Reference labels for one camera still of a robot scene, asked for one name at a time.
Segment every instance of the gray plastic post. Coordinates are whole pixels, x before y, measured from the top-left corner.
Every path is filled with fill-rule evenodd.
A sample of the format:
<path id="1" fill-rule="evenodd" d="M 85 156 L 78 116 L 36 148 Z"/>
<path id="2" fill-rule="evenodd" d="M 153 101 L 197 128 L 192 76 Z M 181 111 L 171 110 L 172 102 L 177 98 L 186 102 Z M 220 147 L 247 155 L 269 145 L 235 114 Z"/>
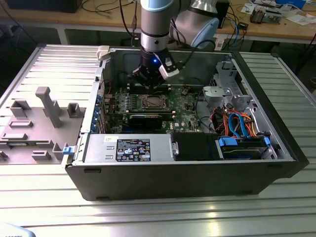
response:
<path id="1" fill-rule="evenodd" d="M 39 86 L 35 92 L 35 95 L 39 99 L 41 99 L 41 101 L 45 107 L 45 111 L 51 120 L 51 123 L 53 124 L 53 126 L 55 128 L 57 128 L 57 127 L 60 127 L 62 125 L 62 122 L 58 117 L 58 111 L 55 110 L 54 104 L 50 99 L 49 93 L 50 93 L 49 87 Z"/>
<path id="2" fill-rule="evenodd" d="M 58 143 L 55 143 L 54 147 L 53 147 L 53 154 L 55 155 L 55 157 L 58 160 L 62 160 L 63 159 L 63 151 L 60 149 Z"/>

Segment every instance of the blue cable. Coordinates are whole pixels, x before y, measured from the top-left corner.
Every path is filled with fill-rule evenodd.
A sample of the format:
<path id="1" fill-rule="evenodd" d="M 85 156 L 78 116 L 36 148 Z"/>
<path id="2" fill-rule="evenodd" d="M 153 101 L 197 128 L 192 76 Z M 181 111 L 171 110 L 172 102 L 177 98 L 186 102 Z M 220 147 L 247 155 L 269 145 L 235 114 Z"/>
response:
<path id="1" fill-rule="evenodd" d="M 235 38 L 235 41 L 234 41 L 234 44 L 233 44 L 233 47 L 232 47 L 232 50 L 233 48 L 236 46 L 236 42 L 238 40 L 238 34 L 239 34 L 239 30 L 238 30 L 238 27 L 237 27 L 237 24 L 234 20 L 231 19 L 231 21 L 233 22 L 233 24 L 235 25 L 235 32 L 236 32 L 236 38 Z"/>
<path id="2" fill-rule="evenodd" d="M 233 122 L 233 117 L 234 115 L 237 115 L 239 117 L 239 120 L 240 120 L 240 127 L 241 127 L 241 131 L 244 135 L 244 137 L 250 137 L 249 136 L 249 133 L 247 132 L 247 129 L 245 128 L 245 124 L 243 122 L 243 118 L 240 114 L 237 114 L 237 113 L 232 113 L 230 116 L 229 116 L 229 119 L 228 119 L 228 126 L 229 126 L 229 130 L 237 137 L 237 138 L 240 138 L 239 134 L 236 133 L 233 129 L 233 125 L 232 125 L 232 122 Z"/>

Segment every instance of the metal slotted surface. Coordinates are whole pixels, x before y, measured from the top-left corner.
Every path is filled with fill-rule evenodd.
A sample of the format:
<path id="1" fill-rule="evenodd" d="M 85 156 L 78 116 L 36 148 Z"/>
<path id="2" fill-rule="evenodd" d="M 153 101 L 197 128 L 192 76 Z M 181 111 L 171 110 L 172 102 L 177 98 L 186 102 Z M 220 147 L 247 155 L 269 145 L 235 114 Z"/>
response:
<path id="1" fill-rule="evenodd" d="M 281 59 L 265 53 L 241 55 L 305 156 L 310 163 L 315 163 L 316 106 L 313 96 Z"/>
<path id="2" fill-rule="evenodd" d="M 287 85 L 290 91 L 300 91 L 295 83 Z M 307 141 L 300 138 L 302 144 Z M 0 219 L 24 226 L 37 237 L 314 237 L 315 169 L 311 163 L 257 196 L 101 202 L 85 201 L 60 165 L 0 165 Z"/>

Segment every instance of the metal bracket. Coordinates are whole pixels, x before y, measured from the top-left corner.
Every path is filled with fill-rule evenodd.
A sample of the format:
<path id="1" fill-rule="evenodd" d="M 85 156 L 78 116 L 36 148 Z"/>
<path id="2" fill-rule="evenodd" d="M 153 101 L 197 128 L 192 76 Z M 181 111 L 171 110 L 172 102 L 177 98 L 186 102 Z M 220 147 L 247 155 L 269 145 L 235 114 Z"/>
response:
<path id="1" fill-rule="evenodd" d="M 110 57 L 110 47 L 108 45 L 99 46 L 97 51 L 99 61 L 105 60 Z"/>

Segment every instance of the wooden desk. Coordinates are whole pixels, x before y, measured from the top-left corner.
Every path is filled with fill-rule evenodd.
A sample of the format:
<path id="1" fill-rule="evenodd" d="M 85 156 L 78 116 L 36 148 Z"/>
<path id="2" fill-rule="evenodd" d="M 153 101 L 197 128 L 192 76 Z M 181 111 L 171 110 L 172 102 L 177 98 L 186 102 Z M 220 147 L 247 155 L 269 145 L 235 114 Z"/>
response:
<path id="1" fill-rule="evenodd" d="M 106 3 L 105 0 L 95 0 L 96 4 Z M 316 24 L 308 24 L 301 26 L 287 19 L 282 19 L 280 24 L 252 24 L 249 21 L 249 14 L 241 13 L 242 6 L 247 0 L 234 0 L 233 9 L 240 21 L 249 24 L 246 40 L 261 40 L 261 41 L 279 41 L 279 42 L 295 42 L 295 43 L 310 43 L 316 32 Z M 118 6 L 118 2 L 111 5 L 100 7 L 101 9 L 109 9 Z M 85 4 L 85 8 L 94 10 L 93 0 Z M 137 17 L 138 26 L 141 21 L 141 9 L 138 5 Z M 8 12 L 21 24 L 25 26 L 37 26 L 56 28 L 62 44 L 68 44 L 65 29 L 78 30 L 96 30 L 96 31 L 120 31 L 125 29 L 122 24 L 119 9 L 112 10 L 107 16 L 88 12 L 79 8 L 77 13 L 62 13 L 48 11 L 33 11 L 33 10 L 11 10 L 6 6 Z M 306 5 L 304 10 L 316 10 L 316 6 Z M 134 15 L 134 5 L 123 7 L 126 24 L 130 27 Z M 0 24 L 12 25 L 13 21 L 0 9 Z M 224 39 L 231 37 L 234 33 L 229 21 L 225 21 L 224 27 L 217 30 L 215 37 L 217 38 L 217 49 L 219 49 Z"/>

